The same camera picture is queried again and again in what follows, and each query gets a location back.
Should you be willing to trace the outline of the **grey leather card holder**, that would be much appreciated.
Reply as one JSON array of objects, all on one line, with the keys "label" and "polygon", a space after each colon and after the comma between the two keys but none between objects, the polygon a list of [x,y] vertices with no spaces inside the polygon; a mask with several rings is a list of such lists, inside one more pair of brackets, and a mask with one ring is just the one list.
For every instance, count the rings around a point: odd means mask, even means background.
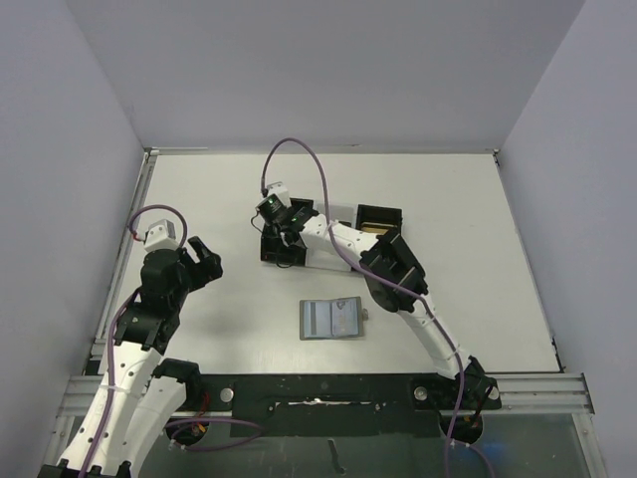
[{"label": "grey leather card holder", "polygon": [[300,301],[300,340],[349,340],[364,336],[367,311],[359,296]]}]

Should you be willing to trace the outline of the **black white three-bin tray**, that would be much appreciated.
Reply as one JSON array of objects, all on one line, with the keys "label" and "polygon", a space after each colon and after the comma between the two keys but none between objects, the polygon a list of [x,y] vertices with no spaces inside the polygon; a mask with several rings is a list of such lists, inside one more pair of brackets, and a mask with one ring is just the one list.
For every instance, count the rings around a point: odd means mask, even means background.
[{"label": "black white three-bin tray", "polygon": [[402,231],[402,211],[359,204],[352,208],[346,206],[346,220],[328,220],[324,214],[324,205],[308,199],[291,199],[295,208],[309,206],[318,212],[318,216],[308,221],[301,232],[301,241],[286,247],[270,227],[263,225],[260,243],[260,260],[279,268],[293,266],[348,271],[349,266],[339,257],[344,254],[358,263],[361,254],[369,251],[382,235],[362,232],[363,222],[392,224],[391,233]]}]

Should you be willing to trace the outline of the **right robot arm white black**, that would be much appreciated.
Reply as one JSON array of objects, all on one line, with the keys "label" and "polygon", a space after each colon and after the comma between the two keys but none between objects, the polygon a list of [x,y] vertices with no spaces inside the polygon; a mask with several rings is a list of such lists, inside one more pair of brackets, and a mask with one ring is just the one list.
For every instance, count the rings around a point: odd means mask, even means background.
[{"label": "right robot arm white black", "polygon": [[401,316],[462,403],[500,398],[497,382],[434,312],[425,270],[399,232],[360,231],[309,207],[295,209],[276,194],[262,199],[256,212],[284,245],[337,256],[361,273],[374,302]]}]

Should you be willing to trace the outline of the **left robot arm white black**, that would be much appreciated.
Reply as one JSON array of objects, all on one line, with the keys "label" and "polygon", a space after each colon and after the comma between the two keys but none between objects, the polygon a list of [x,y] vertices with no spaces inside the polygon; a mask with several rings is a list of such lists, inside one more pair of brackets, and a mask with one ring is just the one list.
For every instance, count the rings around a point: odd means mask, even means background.
[{"label": "left robot arm white black", "polygon": [[134,477],[170,417],[204,400],[197,363],[166,358],[187,296],[221,278],[221,258],[193,236],[145,255],[141,284],[106,339],[106,372],[75,437],[42,477]]}]

